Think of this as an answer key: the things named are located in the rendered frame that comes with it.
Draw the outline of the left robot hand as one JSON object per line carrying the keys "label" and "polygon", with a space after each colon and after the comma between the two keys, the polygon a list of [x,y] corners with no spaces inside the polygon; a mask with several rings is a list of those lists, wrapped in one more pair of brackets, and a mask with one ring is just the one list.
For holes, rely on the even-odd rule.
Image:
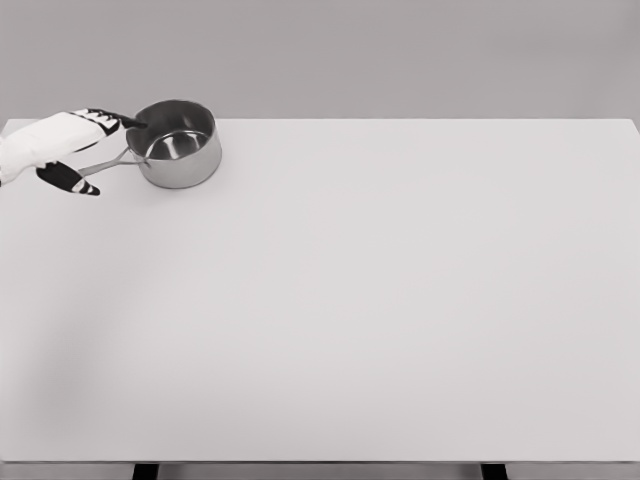
{"label": "left robot hand", "polygon": [[78,170],[65,164],[64,159],[95,146],[120,130],[146,127],[146,122],[124,114],[101,108],[82,108],[55,113],[10,135],[19,138],[30,152],[29,166],[22,173],[32,169],[38,178],[60,190],[98,196],[100,189]]}

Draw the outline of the stainless steel saucepan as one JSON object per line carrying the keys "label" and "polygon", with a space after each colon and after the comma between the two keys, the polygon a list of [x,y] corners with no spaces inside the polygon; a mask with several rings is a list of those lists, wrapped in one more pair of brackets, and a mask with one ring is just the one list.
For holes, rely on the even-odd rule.
{"label": "stainless steel saucepan", "polygon": [[207,181],[220,166],[223,150],[217,123],[206,106],[191,100],[162,100],[139,110],[134,119],[146,127],[129,129],[120,154],[80,169],[81,175],[132,165],[157,187],[186,189]]}

